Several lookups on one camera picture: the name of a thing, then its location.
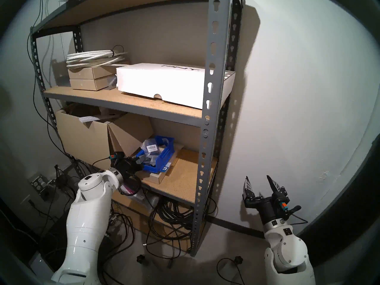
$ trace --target paper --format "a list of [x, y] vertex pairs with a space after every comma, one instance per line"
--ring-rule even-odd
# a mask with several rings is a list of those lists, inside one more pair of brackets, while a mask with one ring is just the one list
[[94, 116], [83, 116], [79, 118], [80, 122], [90, 122], [90, 121], [100, 121], [102, 119], [117, 118], [120, 114], [109, 114], [109, 115], [94, 115]]

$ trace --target coiled white cable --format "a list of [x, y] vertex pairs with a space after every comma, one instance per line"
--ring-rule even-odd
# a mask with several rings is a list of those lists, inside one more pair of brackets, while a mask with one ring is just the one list
[[127, 52], [115, 52], [113, 50], [98, 50], [68, 54], [67, 68], [84, 68], [97, 66], [125, 66], [118, 62], [125, 61]]

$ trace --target barcode label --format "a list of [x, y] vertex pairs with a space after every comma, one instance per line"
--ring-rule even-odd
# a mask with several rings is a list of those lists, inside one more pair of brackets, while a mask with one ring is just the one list
[[157, 151], [157, 146], [149, 145], [149, 146], [146, 146], [146, 149], [148, 149], [149, 152]]

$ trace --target blue plastic bin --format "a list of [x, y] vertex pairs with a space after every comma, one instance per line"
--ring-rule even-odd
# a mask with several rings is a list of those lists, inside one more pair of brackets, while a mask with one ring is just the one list
[[[163, 136], [155, 136], [154, 138], [158, 146], [165, 145], [166, 148], [156, 158], [156, 166], [144, 164], [143, 170], [153, 172], [153, 173], [158, 173], [158, 172], [163, 172], [163, 168], [169, 162], [170, 158], [172, 157], [174, 153], [174, 138], [163, 137]], [[162, 140], [164, 138], [168, 139], [169, 143], [164, 143], [164, 141]], [[143, 154], [144, 154], [144, 150], [141, 150], [139, 153], [137, 153], [136, 156], [141, 156]]]

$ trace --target plastic bag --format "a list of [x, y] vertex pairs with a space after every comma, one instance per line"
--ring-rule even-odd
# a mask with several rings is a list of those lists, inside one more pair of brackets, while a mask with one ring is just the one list
[[146, 158], [143, 163], [156, 166], [156, 158], [161, 154], [156, 139], [146, 139], [142, 143], [141, 149], [144, 150], [144, 154], [146, 155]]

